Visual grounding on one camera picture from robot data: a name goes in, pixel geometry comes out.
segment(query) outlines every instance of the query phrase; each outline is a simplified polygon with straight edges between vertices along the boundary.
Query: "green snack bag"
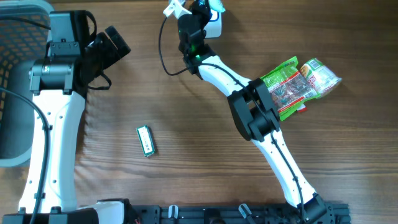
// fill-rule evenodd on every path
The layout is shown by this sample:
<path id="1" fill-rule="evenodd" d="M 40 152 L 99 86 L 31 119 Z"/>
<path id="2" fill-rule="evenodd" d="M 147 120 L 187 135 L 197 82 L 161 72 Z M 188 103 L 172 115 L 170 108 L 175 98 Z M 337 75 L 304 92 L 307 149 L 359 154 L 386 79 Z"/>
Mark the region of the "green snack bag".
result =
<path id="1" fill-rule="evenodd" d="M 298 64 L 299 61 L 294 56 L 261 77 L 268 87 L 281 121 L 293 114 L 304 102 L 318 96 L 317 92 L 297 70 Z"/>

